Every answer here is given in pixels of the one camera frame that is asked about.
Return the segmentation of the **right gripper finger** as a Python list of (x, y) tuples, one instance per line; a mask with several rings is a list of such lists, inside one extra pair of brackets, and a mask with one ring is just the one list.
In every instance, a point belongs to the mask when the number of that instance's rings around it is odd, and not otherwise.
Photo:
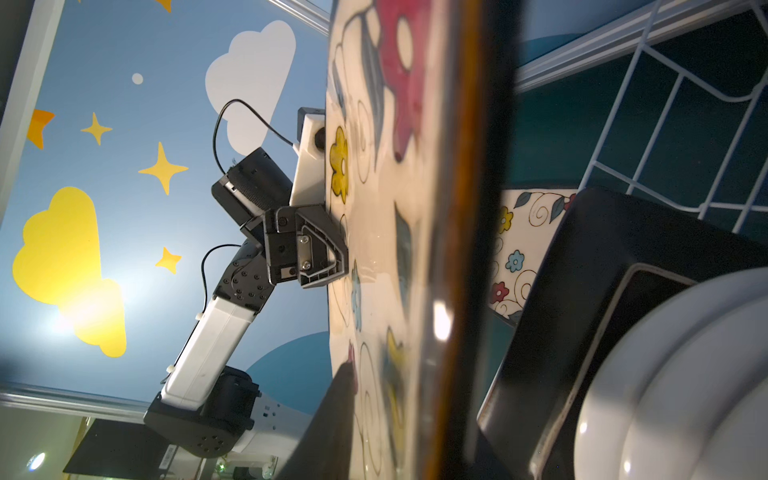
[(349, 479), (354, 397), (355, 369), (346, 362), (277, 479)]

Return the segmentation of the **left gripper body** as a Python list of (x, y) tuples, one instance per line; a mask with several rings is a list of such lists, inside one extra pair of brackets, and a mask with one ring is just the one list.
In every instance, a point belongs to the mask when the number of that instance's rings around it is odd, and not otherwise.
[(261, 245), (273, 285), (295, 280), (304, 289), (323, 287), (350, 271), (344, 236), (319, 204), (267, 210), (240, 230)]

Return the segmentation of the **floral square plate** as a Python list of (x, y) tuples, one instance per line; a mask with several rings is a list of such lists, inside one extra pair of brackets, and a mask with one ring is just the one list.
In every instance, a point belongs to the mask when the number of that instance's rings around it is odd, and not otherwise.
[(519, 323), (541, 264), (575, 189), (510, 189), (501, 196), (494, 241), (489, 306)]
[(521, 1), (338, 1), (326, 206), (348, 247), (330, 354), (346, 479), (453, 479), (474, 454)]

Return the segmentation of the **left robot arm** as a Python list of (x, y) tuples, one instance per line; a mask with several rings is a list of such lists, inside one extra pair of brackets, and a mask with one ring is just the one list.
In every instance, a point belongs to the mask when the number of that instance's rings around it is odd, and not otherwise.
[(324, 208), (324, 155), (296, 153), (294, 178), (257, 149), (212, 187), (246, 239), (144, 416), (150, 430), (200, 458), (286, 460), (310, 424), (227, 364), (278, 284), (324, 287), (349, 272), (344, 237)]

